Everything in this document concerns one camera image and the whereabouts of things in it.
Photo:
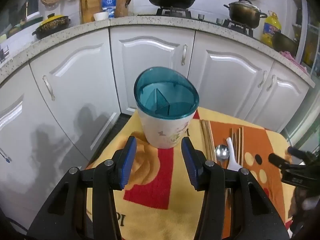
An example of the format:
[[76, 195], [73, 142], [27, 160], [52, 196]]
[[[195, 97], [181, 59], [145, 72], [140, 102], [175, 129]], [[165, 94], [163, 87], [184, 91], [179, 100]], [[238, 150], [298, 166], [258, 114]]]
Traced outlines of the right gloved hand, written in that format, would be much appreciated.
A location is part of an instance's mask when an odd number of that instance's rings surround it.
[[293, 191], [288, 217], [291, 218], [299, 211], [308, 211], [316, 207], [319, 196], [307, 197], [308, 191], [296, 187]]

